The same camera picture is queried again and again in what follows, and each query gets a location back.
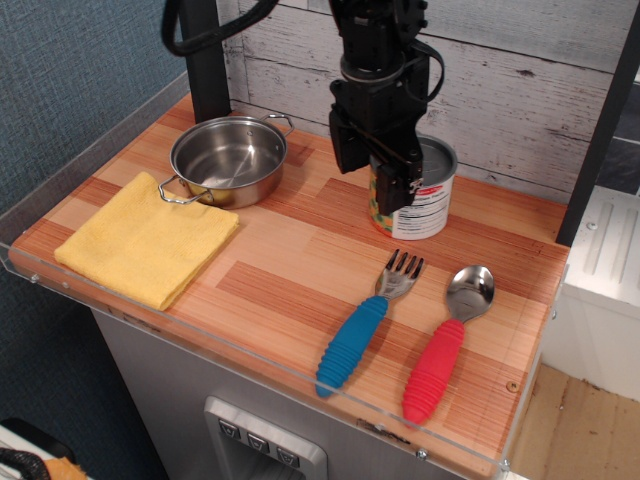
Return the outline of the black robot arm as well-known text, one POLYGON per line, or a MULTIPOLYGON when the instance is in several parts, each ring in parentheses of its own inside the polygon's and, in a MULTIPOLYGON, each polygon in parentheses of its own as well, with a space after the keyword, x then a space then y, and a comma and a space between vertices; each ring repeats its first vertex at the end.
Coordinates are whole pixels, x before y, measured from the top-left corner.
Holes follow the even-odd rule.
POLYGON ((416 125, 429 101, 430 52, 416 35, 422 1, 333 1, 343 42, 342 79, 330 85, 331 140, 339 170, 377 163, 383 215, 410 205, 422 181, 416 125))

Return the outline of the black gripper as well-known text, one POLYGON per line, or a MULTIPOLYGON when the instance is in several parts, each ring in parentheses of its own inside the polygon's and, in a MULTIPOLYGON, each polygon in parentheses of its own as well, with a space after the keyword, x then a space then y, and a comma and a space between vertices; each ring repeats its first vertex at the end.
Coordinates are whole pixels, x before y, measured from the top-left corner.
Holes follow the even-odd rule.
POLYGON ((342 174, 375 156, 376 202, 381 214, 413 203, 423 186, 416 125, 430 101, 430 54, 401 52, 385 67, 340 61, 342 78, 330 85, 330 137, 342 174))

